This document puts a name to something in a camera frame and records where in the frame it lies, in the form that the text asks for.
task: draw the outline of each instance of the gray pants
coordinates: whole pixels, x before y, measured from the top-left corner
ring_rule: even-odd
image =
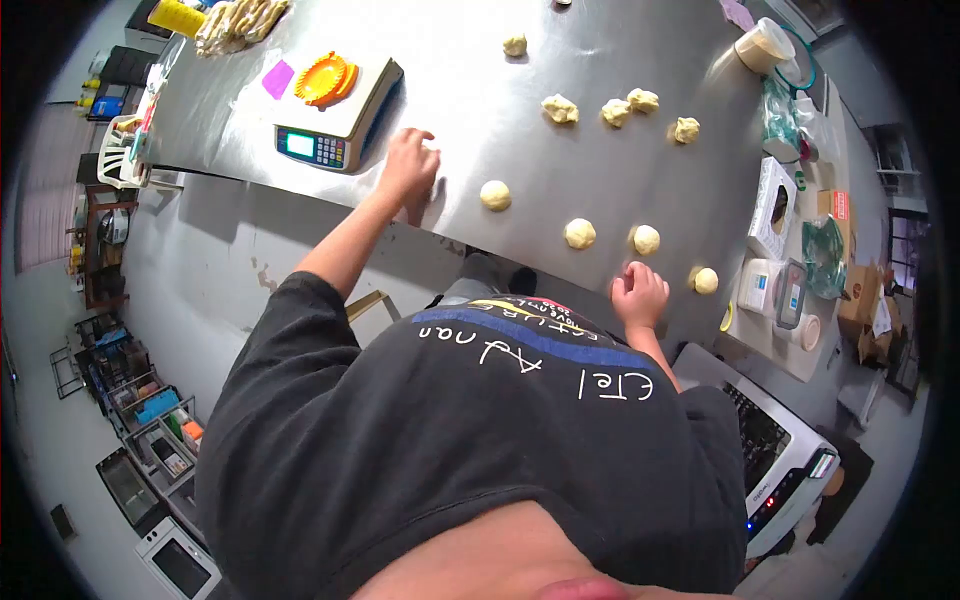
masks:
[[[450,289],[444,292],[444,299],[440,300],[438,305],[466,304],[495,294],[503,294],[498,283],[499,277],[499,268],[493,259],[480,252],[474,252],[464,260],[459,277]]]

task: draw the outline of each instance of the oven window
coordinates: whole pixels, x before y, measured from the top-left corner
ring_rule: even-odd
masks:
[[[188,598],[197,595],[200,588],[210,579],[197,561],[187,554],[176,540],[170,540],[154,554],[154,563],[164,575]]]

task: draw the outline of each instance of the sticker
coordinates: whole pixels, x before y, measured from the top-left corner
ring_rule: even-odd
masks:
[[[850,196],[847,192],[833,192],[833,218],[840,221],[850,219]]]
[[[747,305],[759,312],[763,310],[763,303],[767,298],[767,276],[754,275],[750,291],[747,292]]]
[[[793,285],[793,289],[790,290],[790,308],[797,310],[797,300],[800,299],[800,286],[796,283]]]

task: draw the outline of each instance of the green plastic bag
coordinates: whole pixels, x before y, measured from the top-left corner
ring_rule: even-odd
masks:
[[[831,215],[804,221],[806,287],[827,300],[840,298],[847,284],[843,234]]]

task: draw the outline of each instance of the stainless steel table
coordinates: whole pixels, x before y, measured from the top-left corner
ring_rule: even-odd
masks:
[[[519,60],[500,45],[516,32],[528,39]],[[672,287],[667,337],[706,345],[743,260],[761,158],[761,84],[732,50],[741,33],[715,0],[574,0],[566,9],[546,0],[300,0],[251,49],[213,59],[184,49],[157,102],[148,160],[355,206],[375,185],[391,133],[427,129],[444,151],[444,192],[423,228],[606,293],[623,262],[638,258],[631,227],[649,224],[661,244],[646,260]],[[232,106],[280,56],[334,49],[349,58],[351,48],[388,53],[406,72],[353,176],[280,155],[273,124]],[[658,93],[660,111],[610,128],[600,107],[634,87]],[[540,101],[555,93],[579,106],[580,123],[558,126],[543,113]],[[696,143],[668,140],[679,116],[700,121]],[[482,207],[487,180],[507,183],[510,209]],[[596,228],[588,250],[563,239],[575,217]],[[695,266],[717,272],[715,295],[685,287]]]

